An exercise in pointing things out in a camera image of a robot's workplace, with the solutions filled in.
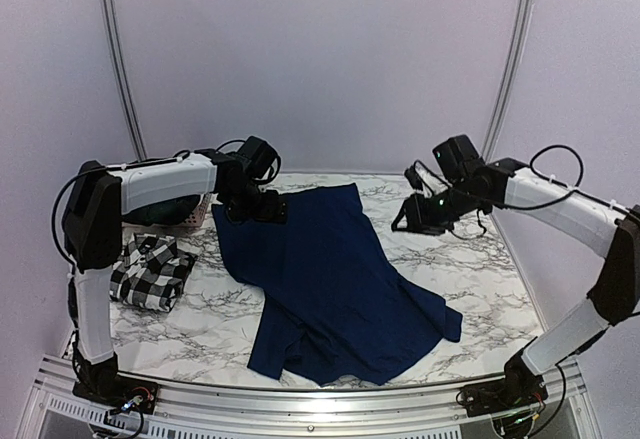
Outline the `navy blue t-shirt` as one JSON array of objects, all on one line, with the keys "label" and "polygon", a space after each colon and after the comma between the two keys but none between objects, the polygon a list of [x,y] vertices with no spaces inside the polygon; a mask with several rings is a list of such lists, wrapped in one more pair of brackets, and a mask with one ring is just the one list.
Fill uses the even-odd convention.
[{"label": "navy blue t-shirt", "polygon": [[250,370],[383,385],[441,341],[460,341],[462,314],[388,261],[355,184],[284,199],[283,224],[233,222],[212,209],[226,270],[264,293]]}]

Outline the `black white plaid shirt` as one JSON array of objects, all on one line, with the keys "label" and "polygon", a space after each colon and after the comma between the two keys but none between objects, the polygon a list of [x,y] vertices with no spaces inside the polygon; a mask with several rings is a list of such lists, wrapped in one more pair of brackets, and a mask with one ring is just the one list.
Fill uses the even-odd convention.
[{"label": "black white plaid shirt", "polygon": [[113,265],[112,301],[169,313],[183,295],[198,260],[178,246],[174,236],[133,233]]}]

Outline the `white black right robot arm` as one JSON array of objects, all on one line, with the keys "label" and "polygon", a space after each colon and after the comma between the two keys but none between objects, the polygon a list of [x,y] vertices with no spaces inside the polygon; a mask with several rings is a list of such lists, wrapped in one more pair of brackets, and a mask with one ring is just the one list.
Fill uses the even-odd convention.
[{"label": "white black right robot arm", "polygon": [[490,394],[515,407],[535,396],[561,365],[592,360],[606,334],[639,321],[639,207],[582,189],[584,163],[570,147],[548,146],[529,159],[484,158],[459,135],[402,170],[409,190],[391,227],[399,233],[460,235],[495,227],[542,330],[501,366]]}]

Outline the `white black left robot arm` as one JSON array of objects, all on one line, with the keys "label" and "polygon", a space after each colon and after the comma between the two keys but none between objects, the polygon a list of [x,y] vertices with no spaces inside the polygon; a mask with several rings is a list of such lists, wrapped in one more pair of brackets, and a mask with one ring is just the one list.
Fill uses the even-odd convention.
[{"label": "white black left robot arm", "polygon": [[283,224],[286,202],[267,189],[282,159],[265,140],[250,136],[236,151],[184,151],[131,164],[84,163],[61,189],[65,207],[52,210],[52,235],[70,264],[68,311],[76,342],[76,390],[106,404],[152,385],[120,376],[110,332],[107,294],[122,252],[122,218],[135,210],[186,196],[213,193],[235,222]]}]

